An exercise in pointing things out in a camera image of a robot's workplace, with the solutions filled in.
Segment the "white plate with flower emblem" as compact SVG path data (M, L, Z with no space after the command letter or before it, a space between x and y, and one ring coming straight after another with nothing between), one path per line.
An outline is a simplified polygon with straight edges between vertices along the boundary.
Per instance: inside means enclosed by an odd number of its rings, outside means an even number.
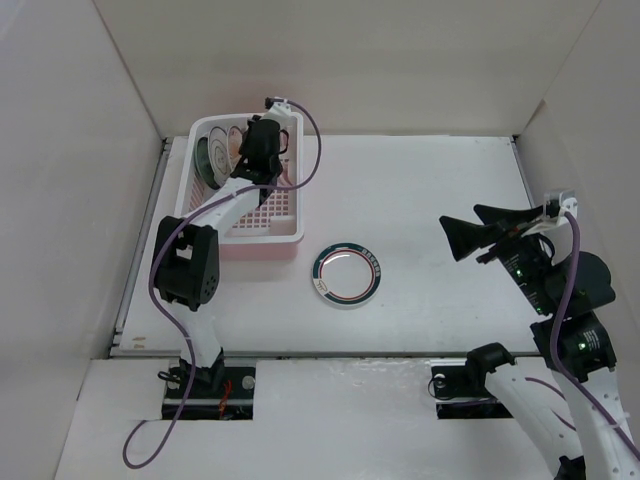
M214 190L219 190L231 176L227 140L227 132L223 128L214 126L210 129L208 135L208 155L212 171L210 186Z

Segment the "orange sunburst plate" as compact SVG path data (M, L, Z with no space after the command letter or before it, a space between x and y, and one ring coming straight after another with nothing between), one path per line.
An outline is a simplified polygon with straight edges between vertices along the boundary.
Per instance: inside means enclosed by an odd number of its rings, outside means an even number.
M234 170L241 160L240 148L243 143L244 131L239 126L231 126L227 133L227 153L230 169Z

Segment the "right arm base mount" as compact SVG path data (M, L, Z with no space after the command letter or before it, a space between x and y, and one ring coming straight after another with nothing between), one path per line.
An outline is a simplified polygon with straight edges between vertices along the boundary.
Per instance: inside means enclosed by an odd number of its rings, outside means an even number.
M438 420L508 419L512 415L506 407L484 387L470 379L460 362L432 363L429 395L435 400Z

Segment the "white plate green red rim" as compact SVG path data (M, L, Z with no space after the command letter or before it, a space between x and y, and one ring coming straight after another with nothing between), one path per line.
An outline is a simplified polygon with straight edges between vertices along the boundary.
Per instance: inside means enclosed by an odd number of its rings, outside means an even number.
M353 242L332 244L315 258L311 281L319 296L341 309L358 308L380 288L382 268L366 247Z

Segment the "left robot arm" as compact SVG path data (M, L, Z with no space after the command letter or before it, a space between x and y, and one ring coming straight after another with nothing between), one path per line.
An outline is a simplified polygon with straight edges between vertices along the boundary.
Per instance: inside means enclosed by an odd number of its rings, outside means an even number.
M253 115L233 148L219 121L198 123L189 137L189 165L193 180L204 186L203 201L164 217L157 228L149 294L186 342L177 382L204 397L217 394L224 381L224 349L209 306L220 284L219 240L276 191L288 124L273 113Z

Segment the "dark teal patterned plate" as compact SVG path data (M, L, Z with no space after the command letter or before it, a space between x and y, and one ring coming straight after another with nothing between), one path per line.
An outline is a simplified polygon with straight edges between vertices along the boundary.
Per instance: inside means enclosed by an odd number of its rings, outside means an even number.
M194 167L198 177L212 190L218 190L215 175L210 163L208 138L197 140L194 150Z

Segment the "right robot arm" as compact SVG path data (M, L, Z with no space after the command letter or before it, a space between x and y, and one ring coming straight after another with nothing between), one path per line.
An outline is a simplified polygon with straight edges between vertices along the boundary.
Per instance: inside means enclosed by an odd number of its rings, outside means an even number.
M565 420L540 401L536 379L493 342L469 351L461 365L432 367L430 395L450 409L501 405L518 423L555 479L636 479L639 449L621 404L617 357L595 314L614 301L611 274L581 249L577 203L549 201L531 210L476 205L477 224L442 216L452 255L479 249L480 264L497 260L544 321L534 343L571 414Z

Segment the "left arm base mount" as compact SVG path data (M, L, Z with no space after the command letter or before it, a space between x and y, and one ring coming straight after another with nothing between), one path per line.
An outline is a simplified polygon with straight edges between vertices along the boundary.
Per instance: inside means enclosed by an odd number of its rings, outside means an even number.
M165 382L164 399L161 406L163 420L171 420L178 411L187 377L181 377L179 367L160 371L157 377ZM252 420L256 368L254 366L227 366L221 384L211 390L196 382L192 387L178 419L244 421Z

